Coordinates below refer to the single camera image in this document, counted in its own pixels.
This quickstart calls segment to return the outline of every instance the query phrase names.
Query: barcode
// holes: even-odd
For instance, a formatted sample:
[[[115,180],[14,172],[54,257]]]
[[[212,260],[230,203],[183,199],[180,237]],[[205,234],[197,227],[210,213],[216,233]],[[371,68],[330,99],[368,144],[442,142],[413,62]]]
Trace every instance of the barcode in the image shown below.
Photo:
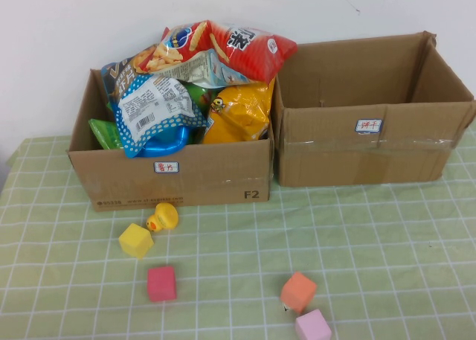
[[[147,124],[149,124],[150,122],[154,120],[155,120],[154,114],[152,113],[151,115],[148,115],[145,118],[142,118],[139,122],[137,122],[135,127],[137,128],[137,131],[140,132],[141,129],[144,128],[144,126],[146,126]]]

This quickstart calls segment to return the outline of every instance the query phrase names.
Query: toy block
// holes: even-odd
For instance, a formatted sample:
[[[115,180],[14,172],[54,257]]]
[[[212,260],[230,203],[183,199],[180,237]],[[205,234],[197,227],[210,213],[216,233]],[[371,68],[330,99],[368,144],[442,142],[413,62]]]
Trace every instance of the toy block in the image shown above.
[[[316,283],[306,278],[302,273],[296,272],[284,284],[281,301],[285,308],[293,309],[297,314],[301,314],[314,298],[317,288]]]
[[[330,340],[332,331],[319,309],[296,319],[296,333],[300,340]]]
[[[154,245],[150,232],[135,223],[131,223],[121,234],[119,243],[124,252],[138,259],[145,256]]]
[[[151,268],[147,273],[150,301],[171,301],[177,298],[176,273],[173,267]]]

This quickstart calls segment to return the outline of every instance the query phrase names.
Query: cardboard box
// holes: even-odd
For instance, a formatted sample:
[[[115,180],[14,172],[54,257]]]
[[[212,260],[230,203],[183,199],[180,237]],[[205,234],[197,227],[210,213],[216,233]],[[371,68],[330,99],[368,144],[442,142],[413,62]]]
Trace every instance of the cardboard box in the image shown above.
[[[301,45],[274,90],[280,184],[438,179],[476,109],[435,38]]]
[[[88,120],[113,121],[100,72],[91,70],[68,151],[96,211],[269,200],[274,142],[188,145],[163,158],[103,150]]]

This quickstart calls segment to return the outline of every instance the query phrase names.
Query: handwritten label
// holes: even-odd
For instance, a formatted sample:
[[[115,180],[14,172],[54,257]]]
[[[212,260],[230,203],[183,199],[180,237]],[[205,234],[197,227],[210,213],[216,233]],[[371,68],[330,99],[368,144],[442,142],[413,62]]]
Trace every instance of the handwritten label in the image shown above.
[[[159,161],[154,163],[154,169],[159,174],[178,173],[179,163],[177,161]]]
[[[380,133],[382,119],[359,119],[356,125],[356,132],[362,134]]]

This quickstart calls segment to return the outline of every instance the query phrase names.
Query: empty cardboard box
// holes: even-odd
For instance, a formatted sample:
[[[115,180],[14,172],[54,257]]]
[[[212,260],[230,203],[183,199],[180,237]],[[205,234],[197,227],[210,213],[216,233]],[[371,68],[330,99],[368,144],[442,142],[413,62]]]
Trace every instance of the empty cardboard box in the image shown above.
[[[438,179],[476,108],[435,38],[301,45],[274,90],[280,184]]]

